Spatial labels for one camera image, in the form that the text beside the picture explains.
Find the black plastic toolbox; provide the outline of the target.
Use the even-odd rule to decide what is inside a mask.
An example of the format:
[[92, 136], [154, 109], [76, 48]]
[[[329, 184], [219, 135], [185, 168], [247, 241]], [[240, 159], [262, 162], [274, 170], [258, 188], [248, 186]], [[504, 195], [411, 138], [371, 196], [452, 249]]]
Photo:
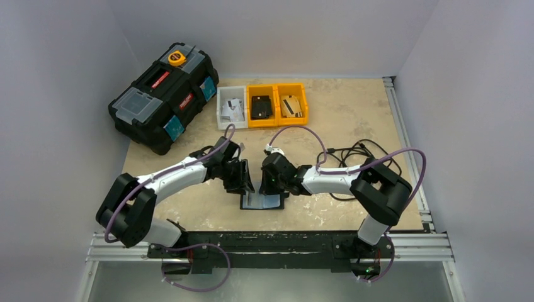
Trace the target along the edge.
[[[176, 50], [187, 56], [179, 67], [168, 62], [168, 55]], [[108, 105], [108, 112], [121, 134], [165, 155], [216, 95], [218, 84], [210, 56], [177, 42]]]

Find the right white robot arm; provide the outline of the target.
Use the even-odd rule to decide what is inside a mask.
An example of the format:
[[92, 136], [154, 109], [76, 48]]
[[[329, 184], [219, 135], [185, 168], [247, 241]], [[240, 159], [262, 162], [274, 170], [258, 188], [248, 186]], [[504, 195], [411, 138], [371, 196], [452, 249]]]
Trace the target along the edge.
[[352, 195], [367, 212], [353, 240], [355, 251], [362, 256], [377, 250], [382, 235], [398, 224], [413, 198], [412, 186], [383, 160], [374, 158], [363, 165], [322, 169], [314, 165], [295, 167], [283, 154], [272, 152], [263, 160], [261, 170], [259, 191], [264, 195]]

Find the right yellow plastic bin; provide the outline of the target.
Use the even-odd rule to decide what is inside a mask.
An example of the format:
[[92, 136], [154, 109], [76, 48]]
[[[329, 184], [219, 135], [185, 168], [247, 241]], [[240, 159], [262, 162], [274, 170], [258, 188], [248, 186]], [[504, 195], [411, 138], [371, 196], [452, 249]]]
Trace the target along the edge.
[[280, 104], [279, 126], [307, 125], [309, 106], [303, 83], [277, 84]]

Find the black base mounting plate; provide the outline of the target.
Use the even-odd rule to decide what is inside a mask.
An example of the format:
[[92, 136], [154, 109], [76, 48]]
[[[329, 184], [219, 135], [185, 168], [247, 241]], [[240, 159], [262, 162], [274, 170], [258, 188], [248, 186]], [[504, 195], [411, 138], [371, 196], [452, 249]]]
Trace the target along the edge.
[[170, 249], [150, 244], [148, 258], [184, 260], [192, 274], [214, 268], [327, 269], [358, 277], [375, 277], [395, 257], [394, 245], [382, 236], [376, 245], [360, 241], [356, 231], [188, 232]]

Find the yellow tape measure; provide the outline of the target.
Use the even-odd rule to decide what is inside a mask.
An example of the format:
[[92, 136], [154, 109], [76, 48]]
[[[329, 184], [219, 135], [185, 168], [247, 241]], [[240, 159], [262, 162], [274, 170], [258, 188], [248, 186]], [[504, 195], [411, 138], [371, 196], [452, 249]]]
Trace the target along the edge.
[[186, 63], [187, 56], [183, 55], [179, 50], [173, 51], [168, 55], [169, 65], [179, 67]]

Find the gold credit cards stack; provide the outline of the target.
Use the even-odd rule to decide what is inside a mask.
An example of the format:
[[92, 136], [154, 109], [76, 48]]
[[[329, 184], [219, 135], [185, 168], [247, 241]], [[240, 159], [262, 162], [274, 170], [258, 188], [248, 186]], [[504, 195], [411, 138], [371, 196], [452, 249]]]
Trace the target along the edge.
[[303, 117], [300, 101], [294, 95], [281, 96], [280, 99], [281, 113], [286, 118]]

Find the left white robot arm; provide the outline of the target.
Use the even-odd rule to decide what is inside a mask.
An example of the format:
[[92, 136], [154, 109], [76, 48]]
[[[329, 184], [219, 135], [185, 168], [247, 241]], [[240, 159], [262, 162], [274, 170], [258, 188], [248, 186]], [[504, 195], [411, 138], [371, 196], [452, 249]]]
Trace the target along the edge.
[[194, 151], [164, 170], [138, 177], [119, 175], [96, 212], [96, 221], [105, 229], [108, 243], [130, 248], [147, 242], [163, 246], [171, 257], [181, 257], [188, 248], [182, 236], [185, 230], [177, 222], [155, 218], [154, 210], [181, 190], [212, 179], [220, 179], [229, 194], [254, 192], [241, 147], [220, 137], [214, 146]]

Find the white plastic bin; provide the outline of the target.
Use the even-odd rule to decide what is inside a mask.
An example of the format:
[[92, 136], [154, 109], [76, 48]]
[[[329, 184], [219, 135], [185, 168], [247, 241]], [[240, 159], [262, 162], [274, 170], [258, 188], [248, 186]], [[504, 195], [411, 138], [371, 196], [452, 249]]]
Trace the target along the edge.
[[216, 109], [219, 130], [225, 130], [229, 124], [236, 129], [249, 128], [246, 86], [218, 87]]

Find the silver credit cards stack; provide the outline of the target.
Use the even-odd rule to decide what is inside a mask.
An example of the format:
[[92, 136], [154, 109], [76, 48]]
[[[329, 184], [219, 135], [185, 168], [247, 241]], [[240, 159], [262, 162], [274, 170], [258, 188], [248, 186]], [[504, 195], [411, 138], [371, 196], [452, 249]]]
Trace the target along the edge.
[[222, 119], [231, 122], [244, 121], [244, 104], [243, 100], [239, 98], [229, 98], [222, 103], [220, 114]]

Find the black leather card holder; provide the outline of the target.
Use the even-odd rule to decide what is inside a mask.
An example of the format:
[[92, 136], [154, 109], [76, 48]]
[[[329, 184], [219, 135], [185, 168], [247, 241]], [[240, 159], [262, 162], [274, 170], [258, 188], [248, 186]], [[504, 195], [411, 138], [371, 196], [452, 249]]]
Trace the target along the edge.
[[285, 200], [278, 195], [262, 195], [259, 193], [246, 193], [241, 195], [241, 210], [283, 210]]

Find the yellow plastic bin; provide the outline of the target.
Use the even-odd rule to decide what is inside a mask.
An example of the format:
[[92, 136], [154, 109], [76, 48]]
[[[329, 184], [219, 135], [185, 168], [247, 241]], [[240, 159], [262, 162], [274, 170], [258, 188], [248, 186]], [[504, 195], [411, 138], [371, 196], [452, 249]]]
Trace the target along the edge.
[[309, 106], [303, 83], [277, 84], [280, 104], [279, 126], [307, 125]]
[[272, 128], [278, 125], [280, 107], [274, 85], [246, 86], [248, 128]]

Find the middle yellow plastic bin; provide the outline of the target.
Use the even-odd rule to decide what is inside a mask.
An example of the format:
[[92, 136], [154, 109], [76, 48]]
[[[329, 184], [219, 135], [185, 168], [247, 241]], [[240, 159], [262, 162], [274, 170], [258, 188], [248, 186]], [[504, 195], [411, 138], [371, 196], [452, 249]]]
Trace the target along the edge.
[[280, 107], [274, 85], [246, 86], [248, 128], [272, 128], [278, 125]]

